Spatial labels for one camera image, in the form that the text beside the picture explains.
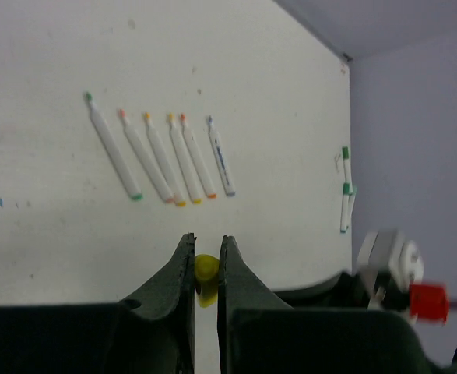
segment marker on wall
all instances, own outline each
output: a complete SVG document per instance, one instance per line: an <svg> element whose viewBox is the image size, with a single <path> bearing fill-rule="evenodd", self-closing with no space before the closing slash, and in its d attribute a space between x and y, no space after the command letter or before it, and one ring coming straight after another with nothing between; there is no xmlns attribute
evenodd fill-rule
<svg viewBox="0 0 457 374"><path fill-rule="evenodd" d="M204 192L210 199L215 199L216 190L214 189L213 180L207 171L206 163L204 162L204 159L200 153L199 145L195 141L194 133L188 126L187 118L183 113L181 113L181 123L183 125L183 137L185 138L190 156L192 156L192 160L194 161L195 170L199 175L199 179L202 183L202 187L204 188Z"/></svg>
<svg viewBox="0 0 457 374"><path fill-rule="evenodd" d="M207 118L207 123L209 124L209 138L211 139L214 157L216 158L216 163L218 164L218 169L220 170L221 180L223 181L225 193L227 196L234 196L234 180L231 178L230 168L228 167L227 159L224 157L220 134L214 128L213 118L211 116Z"/></svg>
<svg viewBox="0 0 457 374"><path fill-rule="evenodd" d="M194 176L192 166L188 163L188 151L183 140L183 135L181 134L181 130L176 124L172 113L169 114L169 123L171 124L170 136L173 141L174 152L176 152L181 173L183 174L185 184L187 185L188 194L194 204L200 204L202 202L200 188L197 184L197 179Z"/></svg>
<svg viewBox="0 0 457 374"><path fill-rule="evenodd" d="M142 191L139 188L135 177L129 170L129 166L125 163L125 159L123 158L121 151L119 150L118 145L116 144L116 141L112 136L111 130L109 129L109 125L107 124L105 118L95 105L95 101L93 101L91 93L86 92L85 97L88 101L88 105L90 106L91 122L97 130L98 135L100 136L100 139L104 144L105 150L109 154L109 157L111 158L111 161L114 164L114 167L122 180L122 184L124 185L126 191L133 200L142 199Z"/></svg>
<svg viewBox="0 0 457 374"><path fill-rule="evenodd" d="M343 146L343 162L344 162L344 178L346 183L350 185L350 192L353 193L353 179L351 178L351 159L350 148Z"/></svg>
<svg viewBox="0 0 457 374"><path fill-rule="evenodd" d="M159 164L160 170L164 174L164 179L166 179L167 184L169 185L174 196L174 203L177 206L185 206L185 198L181 193L181 190L178 187L176 177L174 176L173 168L171 167L171 162L167 158L166 150L164 149L163 142L157 132L157 129L152 123L149 113L143 115L145 123L147 125L147 136L150 141L150 146L152 146L153 154L156 156L157 163Z"/></svg>
<svg viewBox="0 0 457 374"><path fill-rule="evenodd" d="M136 127L130 123L125 111L122 109L119 110L119 116L125 126L126 137L132 145L137 158L150 177L154 187L158 191L160 198L166 203L172 203L174 200L173 193L169 188L169 185L167 185L166 179L164 179L164 176L160 172L159 168L153 163L152 156L143 146L143 142L140 139L140 135L138 134Z"/></svg>
<svg viewBox="0 0 457 374"><path fill-rule="evenodd" d="M349 210L349 200L350 200L350 184L343 184L343 205L340 214L340 232L343 234L347 231L347 226L349 225L350 220L350 210Z"/></svg>

